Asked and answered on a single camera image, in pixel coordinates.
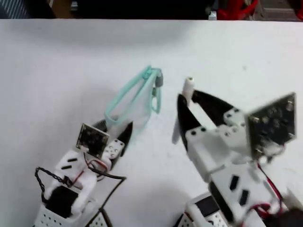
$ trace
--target black wire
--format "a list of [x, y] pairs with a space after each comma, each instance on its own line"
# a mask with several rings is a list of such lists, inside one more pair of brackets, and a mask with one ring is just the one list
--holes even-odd
[[92, 167], [89, 167], [88, 168], [93, 171], [94, 173], [96, 174], [99, 174], [99, 175], [103, 175], [103, 176], [107, 176], [109, 178], [112, 178], [112, 179], [117, 179], [117, 180], [120, 180], [120, 182], [113, 188], [113, 190], [110, 192], [110, 194], [107, 196], [107, 198], [105, 199], [105, 201], [103, 202], [103, 204], [101, 205], [101, 207], [99, 208], [99, 210], [103, 210], [104, 206], [106, 205], [107, 201], [109, 200], [109, 198], [111, 197], [111, 195], [115, 192], [115, 190], [120, 186], [120, 184], [123, 183], [123, 181], [126, 180], [126, 177], [125, 176], [116, 176], [116, 175], [111, 175], [111, 174], [108, 174], [106, 172], [102, 172], [100, 170], [97, 170], [97, 169], [94, 169]]
[[37, 181], [38, 181], [39, 186], [40, 186], [41, 191], [42, 191], [42, 192], [41, 192], [41, 198], [42, 198], [42, 202], [43, 202], [43, 203], [46, 203], [46, 202], [47, 202], [47, 199], [44, 197], [45, 186], [44, 186], [44, 184], [42, 183], [42, 181], [41, 181], [41, 179], [40, 179], [40, 177], [39, 177], [39, 175], [38, 175], [38, 172], [39, 172], [40, 170], [43, 171], [43, 172], [45, 172], [46, 174], [48, 174], [49, 176], [51, 176], [51, 177], [54, 178], [55, 180], [59, 181], [60, 183], [63, 183], [63, 184], [65, 184], [65, 185], [67, 185], [68, 187], [70, 187], [70, 186], [72, 185], [72, 182], [71, 182], [71, 180], [70, 180], [68, 177], [64, 177], [64, 178], [62, 179], [61, 177], [57, 176], [56, 174], [53, 174], [52, 172], [50, 172], [50, 171], [48, 171], [48, 170], [46, 170], [46, 169], [44, 169], [44, 168], [42, 168], [42, 167], [37, 167], [37, 168], [36, 168], [36, 171], [35, 171], [35, 177], [37, 178]]

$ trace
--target circuit board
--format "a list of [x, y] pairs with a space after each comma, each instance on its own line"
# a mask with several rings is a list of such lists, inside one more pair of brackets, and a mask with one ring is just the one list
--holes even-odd
[[82, 124], [76, 147], [84, 146], [94, 156], [101, 155], [108, 141], [109, 135], [87, 124]]
[[295, 138], [295, 93], [290, 93], [246, 116], [247, 140], [253, 159], [268, 143], [278, 145]]

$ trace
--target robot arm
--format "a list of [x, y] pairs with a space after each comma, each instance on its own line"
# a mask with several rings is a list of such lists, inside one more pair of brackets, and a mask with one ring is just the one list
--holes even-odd
[[205, 221], [220, 226], [210, 219], [212, 214], [203, 214], [202, 204], [208, 197], [215, 201], [213, 214], [222, 215], [221, 223], [235, 227], [271, 226], [269, 219], [282, 218], [291, 209], [282, 202], [286, 198], [302, 207], [298, 193], [289, 189], [282, 195], [258, 164], [265, 157], [270, 166], [272, 159], [284, 152], [285, 144], [295, 138], [294, 93], [248, 114], [196, 90], [192, 101], [217, 126], [210, 130], [201, 125], [188, 108], [187, 99], [178, 96], [179, 132], [188, 157], [209, 184], [210, 192], [198, 198], [199, 202], [187, 204], [193, 226], [206, 226]]

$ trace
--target white table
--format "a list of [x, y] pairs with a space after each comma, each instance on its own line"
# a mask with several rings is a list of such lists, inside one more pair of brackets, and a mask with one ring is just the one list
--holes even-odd
[[[163, 70], [163, 108], [113, 170], [128, 179], [106, 210], [115, 227], [172, 226], [186, 201], [206, 191], [182, 143], [171, 144], [183, 79], [194, 77], [197, 89], [244, 110], [295, 91], [300, 136], [302, 55], [302, 23], [0, 21], [0, 226], [33, 224], [40, 204], [35, 168], [52, 170], [81, 123], [101, 119], [106, 103], [148, 64]], [[211, 126], [203, 114], [199, 119]], [[302, 142], [277, 158], [279, 176], [299, 179]], [[97, 198], [116, 183], [101, 182]]]

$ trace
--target red wire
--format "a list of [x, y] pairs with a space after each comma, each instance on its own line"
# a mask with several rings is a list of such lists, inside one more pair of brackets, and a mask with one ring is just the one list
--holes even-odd
[[96, 159], [93, 159], [93, 160], [89, 161], [88, 165], [91, 164], [92, 162], [97, 162], [99, 165], [101, 165], [102, 167], [104, 167], [106, 169], [106, 171], [107, 171], [107, 166], [103, 162], [101, 162], [99, 160], [96, 160]]
[[[280, 210], [278, 211], [277, 215], [280, 215], [283, 211], [283, 207], [282, 207], [282, 195], [281, 193], [279, 192], [279, 190], [276, 188], [276, 186], [274, 185], [274, 183], [272, 182], [272, 180], [266, 175], [266, 173], [263, 171], [263, 169], [261, 168], [260, 164], [258, 163], [258, 168], [262, 171], [262, 173], [265, 175], [266, 177], [266, 180], [268, 182], [268, 184], [270, 185], [270, 187], [273, 189], [273, 191], [275, 192], [275, 194], [277, 195], [277, 197], [279, 198], [280, 200]], [[265, 219], [267, 218], [268, 216], [270, 216], [271, 214], [268, 212], [268, 211], [262, 211], [262, 210], [259, 210], [259, 208], [261, 206], [267, 206], [268, 209], [270, 209], [270, 204], [268, 203], [261, 203], [261, 204], [257, 204], [257, 205], [254, 205], [252, 206], [249, 210], [248, 210], [248, 213], [252, 210], [255, 210], [258, 215], [262, 218], [262, 219]], [[244, 227], [244, 222], [242, 222], [239, 227]]]
[[[87, 165], [91, 164], [92, 162], [97, 162], [99, 165], [103, 166], [103, 167], [106, 169], [106, 171], [107, 171], [107, 166], [106, 166], [103, 162], [101, 162], [101, 161], [98, 161], [98, 160], [93, 159], [93, 160], [90, 160], [90, 161], [87, 163], [87, 161], [86, 161], [86, 159], [85, 159], [85, 162], [86, 162]], [[82, 172], [75, 178], [75, 180], [74, 180], [73, 183], [71, 184], [71, 187], [77, 182], [77, 180], [81, 177], [81, 175], [82, 175], [83, 173], [84, 173], [84, 171], [82, 170]]]
[[74, 182], [71, 184], [71, 187], [77, 182], [77, 180], [79, 179], [79, 177], [81, 177], [83, 173], [84, 171], [82, 170], [82, 172], [75, 178]]

